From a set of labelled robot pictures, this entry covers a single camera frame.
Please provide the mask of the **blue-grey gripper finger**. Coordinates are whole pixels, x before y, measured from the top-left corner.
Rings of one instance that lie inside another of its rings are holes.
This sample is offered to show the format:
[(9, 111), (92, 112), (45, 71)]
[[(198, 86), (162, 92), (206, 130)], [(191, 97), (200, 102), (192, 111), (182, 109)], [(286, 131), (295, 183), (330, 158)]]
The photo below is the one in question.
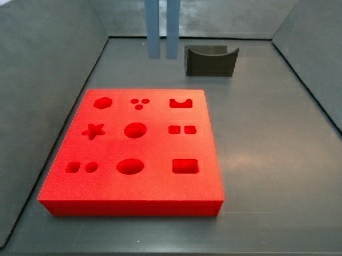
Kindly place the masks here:
[(167, 58), (178, 58), (180, 0), (167, 0)]
[(160, 57), (159, 45), (159, 0), (144, 0), (148, 57)]

